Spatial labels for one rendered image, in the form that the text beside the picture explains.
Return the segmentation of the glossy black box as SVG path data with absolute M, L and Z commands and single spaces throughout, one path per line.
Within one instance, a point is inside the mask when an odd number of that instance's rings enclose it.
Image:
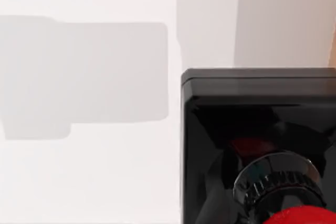
M 248 224 L 233 184 L 273 152 L 323 154 L 336 213 L 336 69 L 189 69 L 182 75 L 182 224 Z

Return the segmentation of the red bottle with black cap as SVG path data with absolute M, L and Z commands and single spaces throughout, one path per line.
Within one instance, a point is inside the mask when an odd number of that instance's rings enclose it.
M 300 155 L 290 151 L 265 154 L 246 165 L 233 184 L 233 197 L 248 224 L 263 224 L 291 207 L 325 208 L 322 179 L 323 154 Z

